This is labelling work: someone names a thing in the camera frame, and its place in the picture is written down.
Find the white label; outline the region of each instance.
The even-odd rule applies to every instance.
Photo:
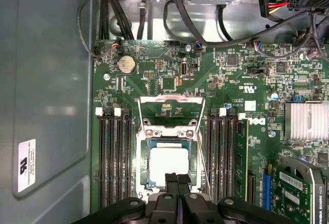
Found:
[[[292,186],[296,187],[299,190],[303,190],[303,183],[299,180],[296,180],[294,178],[291,178],[289,175],[286,175],[282,172],[280,172],[280,179],[287,182],[288,184],[291,184]]]
[[[287,190],[285,191],[284,195],[286,196],[286,198],[290,199],[295,204],[299,205],[299,198],[298,197],[295,197],[293,194],[291,194]]]
[[[245,111],[256,111],[256,101],[245,101]]]
[[[19,144],[18,192],[35,183],[35,139]]]

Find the silver heatsink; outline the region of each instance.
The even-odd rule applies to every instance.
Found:
[[[284,137],[292,140],[328,140],[329,104],[285,104]]]

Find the red wire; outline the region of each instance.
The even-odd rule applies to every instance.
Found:
[[[277,3],[277,4],[272,4],[272,5],[268,5],[269,8],[275,8],[275,7],[283,7],[285,5],[288,5],[289,2],[281,2],[281,3]]]

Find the ul certification label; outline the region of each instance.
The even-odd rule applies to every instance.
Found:
[[[18,192],[35,183],[35,139],[19,144]]]

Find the blue pcie slot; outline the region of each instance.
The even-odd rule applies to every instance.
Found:
[[[271,182],[272,176],[264,174],[263,176],[263,208],[271,210]]]

